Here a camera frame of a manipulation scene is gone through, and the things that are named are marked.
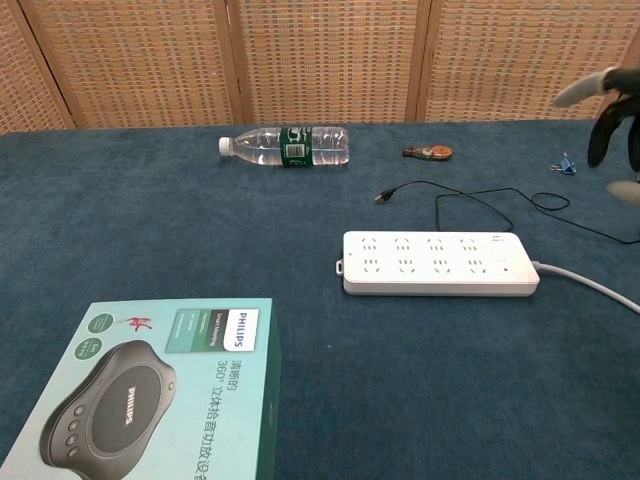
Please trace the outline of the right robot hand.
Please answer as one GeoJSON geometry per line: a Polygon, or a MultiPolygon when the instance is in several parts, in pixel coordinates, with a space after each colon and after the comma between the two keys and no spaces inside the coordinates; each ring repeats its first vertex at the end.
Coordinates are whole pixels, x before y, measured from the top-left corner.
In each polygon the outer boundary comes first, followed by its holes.
{"type": "Polygon", "coordinates": [[[558,108],[568,108],[585,99],[616,91],[618,97],[601,112],[590,134],[587,164],[599,166],[604,160],[611,137],[626,118],[633,118],[627,136],[629,165],[634,180],[618,180],[608,184],[607,190],[617,199],[639,204],[639,68],[608,67],[583,76],[565,87],[553,98],[558,108]]]}

